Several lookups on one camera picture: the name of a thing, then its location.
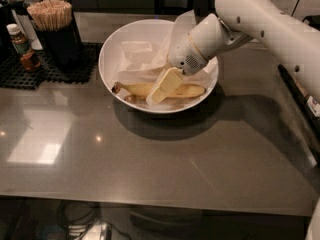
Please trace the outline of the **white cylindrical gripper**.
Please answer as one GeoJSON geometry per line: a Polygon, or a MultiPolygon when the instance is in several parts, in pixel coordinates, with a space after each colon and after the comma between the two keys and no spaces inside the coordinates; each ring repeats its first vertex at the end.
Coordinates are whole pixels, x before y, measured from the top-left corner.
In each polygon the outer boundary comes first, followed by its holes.
{"type": "Polygon", "coordinates": [[[159,104],[172,94],[183,83],[183,74],[195,75],[208,64],[208,61],[197,51],[189,34],[183,35],[169,49],[168,62],[174,67],[160,73],[147,95],[148,105],[159,104]]]}

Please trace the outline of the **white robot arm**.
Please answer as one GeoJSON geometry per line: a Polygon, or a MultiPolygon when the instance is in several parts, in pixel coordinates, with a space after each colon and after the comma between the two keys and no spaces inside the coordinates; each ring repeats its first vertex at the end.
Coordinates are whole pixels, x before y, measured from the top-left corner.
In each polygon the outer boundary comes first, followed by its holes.
{"type": "Polygon", "coordinates": [[[307,91],[306,105],[318,117],[320,31],[284,13],[270,0],[215,0],[215,8],[214,14],[171,45],[147,103],[161,103],[184,77],[202,70],[211,58],[256,39],[307,91]]]}

